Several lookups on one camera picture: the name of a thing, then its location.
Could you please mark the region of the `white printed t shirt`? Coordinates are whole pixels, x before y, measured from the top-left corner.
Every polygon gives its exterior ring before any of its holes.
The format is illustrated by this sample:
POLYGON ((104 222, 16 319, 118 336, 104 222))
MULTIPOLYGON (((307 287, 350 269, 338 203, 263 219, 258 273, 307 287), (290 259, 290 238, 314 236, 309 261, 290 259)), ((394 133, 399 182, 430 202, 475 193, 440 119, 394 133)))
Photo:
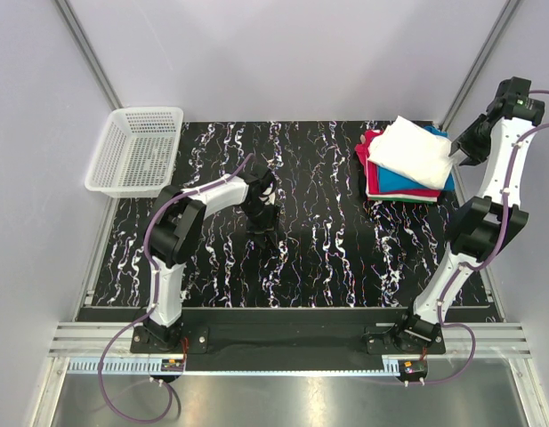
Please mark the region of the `white printed t shirt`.
POLYGON ((368 159, 429 189, 443 189, 452 169, 451 141, 397 116, 369 145, 368 159))

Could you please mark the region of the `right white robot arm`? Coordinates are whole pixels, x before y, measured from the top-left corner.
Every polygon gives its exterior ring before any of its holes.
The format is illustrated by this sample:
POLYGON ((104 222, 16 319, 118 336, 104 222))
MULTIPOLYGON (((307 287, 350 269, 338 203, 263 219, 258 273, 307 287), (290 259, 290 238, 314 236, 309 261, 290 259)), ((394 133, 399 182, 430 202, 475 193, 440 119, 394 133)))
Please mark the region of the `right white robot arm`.
POLYGON ((409 311, 409 326, 442 325, 468 277, 483 270, 525 227, 521 177, 527 152, 545 114, 543 101, 530 98, 528 79, 502 81, 486 111, 452 143, 460 165, 486 166, 478 194, 452 217, 446 253, 431 282, 409 311))

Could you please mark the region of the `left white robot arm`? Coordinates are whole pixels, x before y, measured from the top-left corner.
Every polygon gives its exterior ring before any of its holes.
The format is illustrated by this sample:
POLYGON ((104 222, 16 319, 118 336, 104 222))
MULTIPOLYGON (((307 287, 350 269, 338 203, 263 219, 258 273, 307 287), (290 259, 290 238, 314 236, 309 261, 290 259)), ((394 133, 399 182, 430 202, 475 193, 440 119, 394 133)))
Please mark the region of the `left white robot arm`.
POLYGON ((143 324, 167 331, 182 316, 182 278, 196 252, 204 221, 236 207, 246 216, 246 235, 262 250, 278 249, 280 208, 276 178, 266 165, 234 173, 192 189, 161 190, 146 223, 144 256, 150 267, 150 296, 143 324))

